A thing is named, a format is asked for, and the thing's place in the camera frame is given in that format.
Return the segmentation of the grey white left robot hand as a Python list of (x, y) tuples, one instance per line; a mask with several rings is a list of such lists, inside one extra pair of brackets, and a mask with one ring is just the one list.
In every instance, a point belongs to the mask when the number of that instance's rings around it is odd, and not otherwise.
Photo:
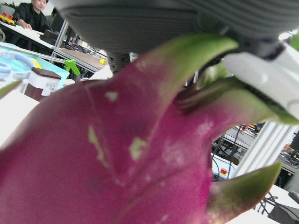
[(296, 0), (55, 0), (69, 25), (108, 53), (143, 53), (174, 37), (213, 33), (238, 49), (223, 58), (238, 79), (299, 115), (299, 52), (279, 40), (298, 28)]

